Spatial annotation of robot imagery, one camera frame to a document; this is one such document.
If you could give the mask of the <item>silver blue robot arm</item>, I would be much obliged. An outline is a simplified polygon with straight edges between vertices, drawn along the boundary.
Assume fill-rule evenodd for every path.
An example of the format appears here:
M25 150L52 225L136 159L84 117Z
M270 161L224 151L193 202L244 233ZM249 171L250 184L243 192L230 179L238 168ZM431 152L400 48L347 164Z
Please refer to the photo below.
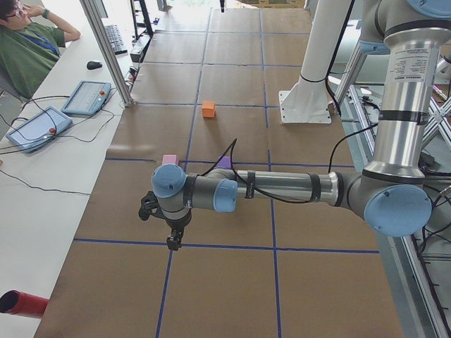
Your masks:
M192 209L233 212L239 197L324 202L351 210L389 237L419 231L433 207L418 162L440 48L449 39L449 1L365 1L357 49L388 54L389 63L375 148L361 172L277 173L214 164L198 175L165 163L152 174L152 190L141 201L140 218L166 221L171 250L181 247Z

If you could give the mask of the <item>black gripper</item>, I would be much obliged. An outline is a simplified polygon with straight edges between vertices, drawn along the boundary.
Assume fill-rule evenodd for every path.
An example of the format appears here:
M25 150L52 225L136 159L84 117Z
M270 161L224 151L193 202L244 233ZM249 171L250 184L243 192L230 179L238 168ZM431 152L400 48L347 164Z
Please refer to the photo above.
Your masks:
M177 250L182 247L184 229L189 225L191 219L192 212L188 211L182 218L166 220L166 223L171 228L171 234L166 238L166 243L170 250Z

